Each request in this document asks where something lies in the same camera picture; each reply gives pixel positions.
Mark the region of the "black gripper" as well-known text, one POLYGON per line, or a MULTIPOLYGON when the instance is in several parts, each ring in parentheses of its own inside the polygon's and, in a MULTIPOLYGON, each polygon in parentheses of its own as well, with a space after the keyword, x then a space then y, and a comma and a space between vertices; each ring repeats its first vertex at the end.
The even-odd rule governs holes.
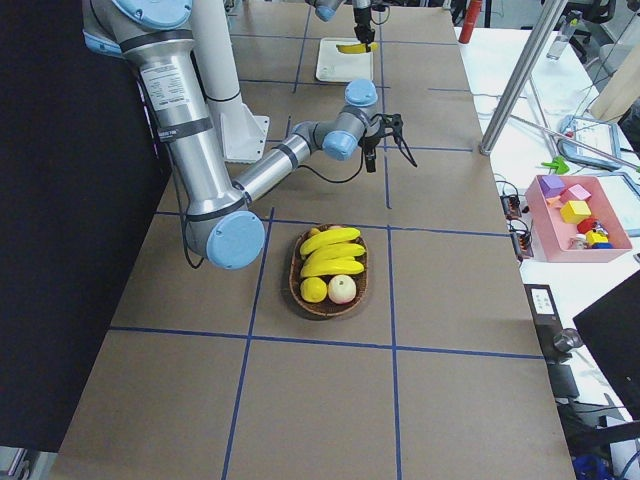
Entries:
POLYGON ((376 136, 363 137, 360 141, 361 157, 367 173, 375 173, 377 170, 377 145, 378 138, 376 136))
POLYGON ((371 46, 375 40, 375 30, 371 26, 371 13, 372 9, 370 0, 353 1, 353 14, 355 21, 354 32, 365 52, 371 51, 371 46))

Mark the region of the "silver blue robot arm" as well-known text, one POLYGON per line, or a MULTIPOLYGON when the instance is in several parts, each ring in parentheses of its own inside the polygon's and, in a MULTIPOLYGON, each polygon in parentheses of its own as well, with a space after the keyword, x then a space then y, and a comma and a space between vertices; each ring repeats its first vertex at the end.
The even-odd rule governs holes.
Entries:
MULTIPOLYGON (((310 0, 307 4, 315 10, 316 16, 323 22, 330 21, 343 1, 310 0)), ((355 55, 374 52, 378 49, 375 42, 375 30, 372 28, 372 2, 355 0, 351 2, 354 16, 354 32, 356 44, 337 44, 336 49, 342 54, 355 55)))
POLYGON ((251 264, 265 230, 250 210, 313 153, 350 158, 378 127, 372 81, 357 79, 332 121, 306 121, 268 152, 268 119, 242 100, 225 7, 220 1, 86 1, 84 38, 136 74, 169 151, 188 253, 235 270, 251 264))

